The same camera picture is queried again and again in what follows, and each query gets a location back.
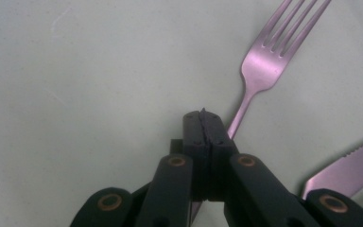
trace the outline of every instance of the gray surface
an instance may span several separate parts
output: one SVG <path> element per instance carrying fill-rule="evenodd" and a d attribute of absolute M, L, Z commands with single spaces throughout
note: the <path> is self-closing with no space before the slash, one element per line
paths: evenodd
<path fill-rule="evenodd" d="M 97 190 L 136 190 L 190 111 L 229 124 L 279 3 L 0 0 L 0 226 L 68 226 Z M 297 194 L 363 143 L 363 1 L 331 3 L 234 139 Z M 221 204 L 195 226 L 226 226 Z"/>

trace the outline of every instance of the metal fork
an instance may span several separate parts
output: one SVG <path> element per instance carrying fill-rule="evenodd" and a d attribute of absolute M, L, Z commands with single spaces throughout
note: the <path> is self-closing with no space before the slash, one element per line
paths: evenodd
<path fill-rule="evenodd" d="M 325 11 L 331 0 L 324 0 L 312 18 L 290 44 L 290 39 L 303 22 L 305 16 L 311 8 L 314 7 L 317 0 L 312 0 L 311 3 L 309 3 L 290 30 L 285 34 L 285 36 L 283 36 L 282 34 L 285 29 L 304 2 L 304 0 L 300 0 L 293 10 L 291 10 L 291 12 L 285 17 L 285 20 L 273 36 L 270 37 L 271 31 L 275 28 L 277 22 L 281 19 L 291 2 L 292 0 L 285 0 L 282 5 L 278 7 L 262 29 L 247 54 L 246 59 L 243 61 L 241 73 L 246 83 L 246 91 L 240 108 L 228 129 L 228 134 L 231 139 L 234 138 L 243 116 L 249 107 L 251 99 L 257 93 L 265 91 L 275 85 L 276 81 L 285 70 L 285 67 L 299 49 L 300 45 L 303 43 L 304 39 Z"/>

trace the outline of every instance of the fork handle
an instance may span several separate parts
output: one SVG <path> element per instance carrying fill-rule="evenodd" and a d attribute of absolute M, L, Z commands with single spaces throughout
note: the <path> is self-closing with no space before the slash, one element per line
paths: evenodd
<path fill-rule="evenodd" d="M 249 104 L 252 98 L 255 96 L 256 92 L 251 92 L 250 90 L 246 90 L 244 94 L 243 101 L 241 102 L 240 108 L 238 109 L 237 113 L 234 116 L 232 124 L 228 128 L 228 135 L 229 138 L 234 139 L 235 133 L 238 130 L 238 127 L 243 120 L 244 114 L 246 113 L 247 109 L 249 108 Z"/>

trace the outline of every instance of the knife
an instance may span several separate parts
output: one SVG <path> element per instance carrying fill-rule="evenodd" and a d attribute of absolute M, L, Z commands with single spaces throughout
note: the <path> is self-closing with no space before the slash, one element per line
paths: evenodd
<path fill-rule="evenodd" d="M 363 146 L 352 153 L 337 159 L 321 172 L 310 178 L 302 193 L 305 199 L 308 192 L 327 188 L 347 197 L 352 197 L 363 188 Z"/>

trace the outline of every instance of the round joint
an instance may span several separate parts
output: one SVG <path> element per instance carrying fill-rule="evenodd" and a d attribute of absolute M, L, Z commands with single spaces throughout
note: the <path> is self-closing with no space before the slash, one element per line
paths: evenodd
<path fill-rule="evenodd" d="M 335 213 L 346 213 L 349 210 L 346 203 L 330 195 L 321 196 L 320 204 Z"/>
<path fill-rule="evenodd" d="M 97 206 L 101 211 L 112 211 L 119 208 L 121 204 L 122 198 L 119 195 L 112 193 L 101 197 Z"/>
<path fill-rule="evenodd" d="M 171 166 L 183 166 L 185 164 L 185 160 L 181 157 L 172 157 L 168 159 L 167 162 Z"/>
<path fill-rule="evenodd" d="M 254 166 L 255 161 L 249 156 L 241 156 L 238 158 L 237 162 L 242 166 Z"/>

